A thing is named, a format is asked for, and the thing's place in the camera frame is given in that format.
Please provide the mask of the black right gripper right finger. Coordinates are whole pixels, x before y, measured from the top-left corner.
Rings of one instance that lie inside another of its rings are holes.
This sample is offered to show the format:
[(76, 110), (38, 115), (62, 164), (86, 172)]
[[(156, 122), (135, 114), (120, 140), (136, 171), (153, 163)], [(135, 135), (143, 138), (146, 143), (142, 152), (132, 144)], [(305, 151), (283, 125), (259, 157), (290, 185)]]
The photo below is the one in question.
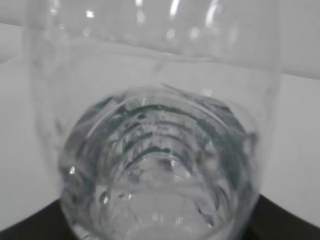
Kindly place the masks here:
[(242, 240), (320, 240), (320, 228), (259, 196)]

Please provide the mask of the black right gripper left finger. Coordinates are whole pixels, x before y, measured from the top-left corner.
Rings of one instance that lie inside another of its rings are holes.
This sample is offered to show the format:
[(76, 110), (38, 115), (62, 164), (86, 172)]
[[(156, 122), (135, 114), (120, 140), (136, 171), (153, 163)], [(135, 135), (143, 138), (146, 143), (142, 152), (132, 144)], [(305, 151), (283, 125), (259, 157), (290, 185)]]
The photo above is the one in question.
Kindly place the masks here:
[(74, 240), (75, 235), (57, 199), (27, 217), (0, 231), (2, 240)]

